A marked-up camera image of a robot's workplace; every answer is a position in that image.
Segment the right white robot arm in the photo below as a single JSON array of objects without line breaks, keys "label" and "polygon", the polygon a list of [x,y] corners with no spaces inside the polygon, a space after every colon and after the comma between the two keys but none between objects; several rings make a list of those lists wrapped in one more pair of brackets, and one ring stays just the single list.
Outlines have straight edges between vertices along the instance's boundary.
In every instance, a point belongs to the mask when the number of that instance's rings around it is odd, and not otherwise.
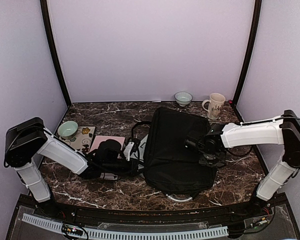
[{"label": "right white robot arm", "polygon": [[268,173],[245,205],[245,213],[256,217],[277,190],[300,171],[300,118],[292,110],[272,118],[213,125],[206,133],[191,130],[184,140],[187,149],[201,154],[206,167],[225,166],[226,153],[236,147],[257,147],[267,163]]}]

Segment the black student bag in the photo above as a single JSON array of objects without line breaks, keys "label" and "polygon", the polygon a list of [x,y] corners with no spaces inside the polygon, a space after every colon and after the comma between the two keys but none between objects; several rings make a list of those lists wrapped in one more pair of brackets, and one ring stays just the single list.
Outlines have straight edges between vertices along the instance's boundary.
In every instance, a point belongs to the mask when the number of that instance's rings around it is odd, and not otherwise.
[{"label": "black student bag", "polygon": [[165,195],[192,198],[210,189],[218,170],[201,165],[202,154],[185,146],[191,131],[204,136],[210,128],[209,121],[203,116],[157,108],[150,122],[143,153],[145,182]]}]

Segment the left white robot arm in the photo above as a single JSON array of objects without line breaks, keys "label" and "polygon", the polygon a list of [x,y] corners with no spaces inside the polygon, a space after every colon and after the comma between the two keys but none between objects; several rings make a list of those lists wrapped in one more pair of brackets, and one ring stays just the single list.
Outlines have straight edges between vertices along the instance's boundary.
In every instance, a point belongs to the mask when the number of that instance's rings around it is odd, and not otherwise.
[{"label": "left white robot arm", "polygon": [[17,172],[48,217],[57,218],[61,208],[53,201],[52,190],[33,161],[35,155],[49,158],[81,178],[96,179],[140,174],[140,159],[131,157],[136,151],[135,141],[122,149],[118,141],[107,139],[84,153],[58,139],[45,128],[41,118],[34,117],[7,130],[3,165]]}]

